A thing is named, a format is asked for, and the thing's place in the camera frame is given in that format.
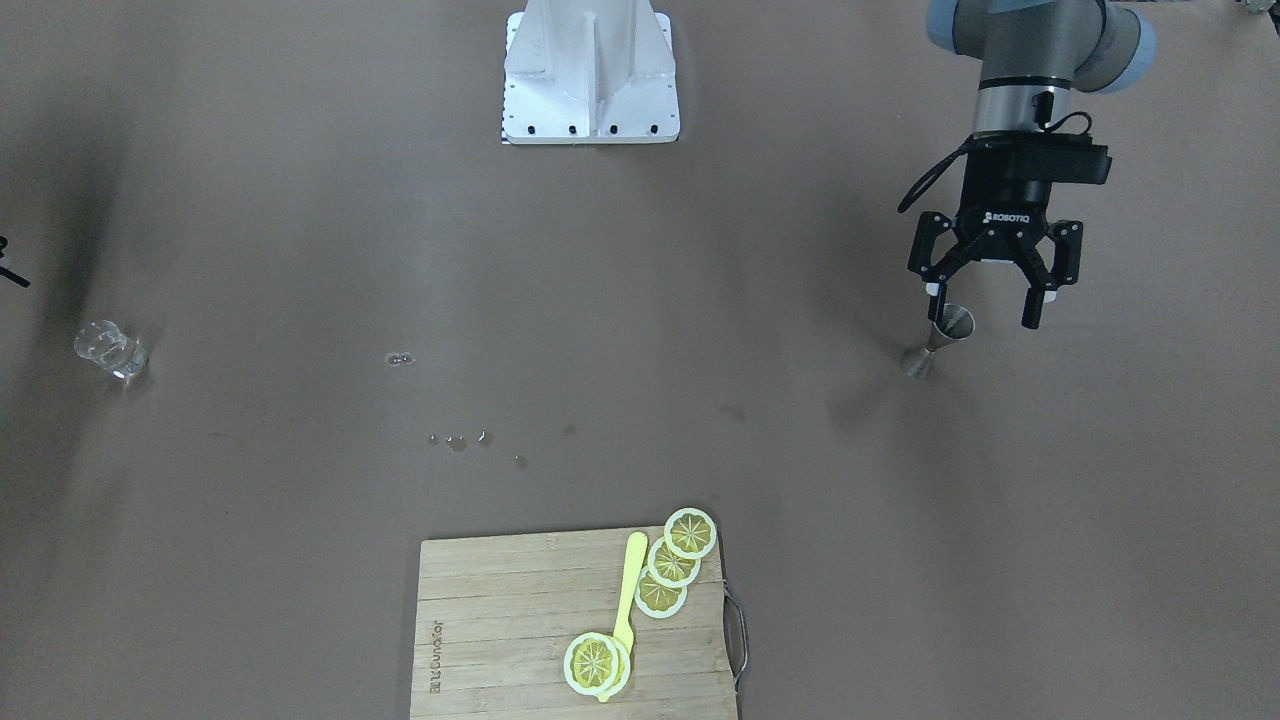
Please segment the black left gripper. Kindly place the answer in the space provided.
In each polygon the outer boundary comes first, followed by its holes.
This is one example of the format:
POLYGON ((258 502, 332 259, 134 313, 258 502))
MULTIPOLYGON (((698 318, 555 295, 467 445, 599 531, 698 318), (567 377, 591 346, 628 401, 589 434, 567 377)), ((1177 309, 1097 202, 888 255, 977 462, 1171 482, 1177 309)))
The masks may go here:
POLYGON ((1043 306, 1079 278, 1084 225, 1048 224, 1052 182, 1024 165, 1021 150, 972 150, 966 155, 956 223, 938 213, 919 215, 908 270, 929 297, 969 263, 1015 264, 1028 283, 1021 327, 1041 327, 1043 306))

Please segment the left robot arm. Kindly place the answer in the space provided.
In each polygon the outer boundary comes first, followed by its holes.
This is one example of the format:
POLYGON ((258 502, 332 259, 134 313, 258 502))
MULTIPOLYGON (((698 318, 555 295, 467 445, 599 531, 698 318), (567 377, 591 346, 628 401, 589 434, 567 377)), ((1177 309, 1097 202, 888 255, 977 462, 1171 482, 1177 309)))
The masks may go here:
POLYGON ((1091 132, 1069 132, 1071 92, 1111 94, 1140 79, 1157 53, 1153 27, 1111 1, 933 1, 931 41, 980 63, 972 132, 899 204, 906 211, 957 159, 965 161, 952 217, 924 211, 908 269, 945 314, 948 283, 972 263, 1010 263, 1028 283, 1021 324, 1036 329, 1043 306, 1080 275, 1084 229, 1052 222, 1056 184, 1103 184, 1108 149, 1091 132))

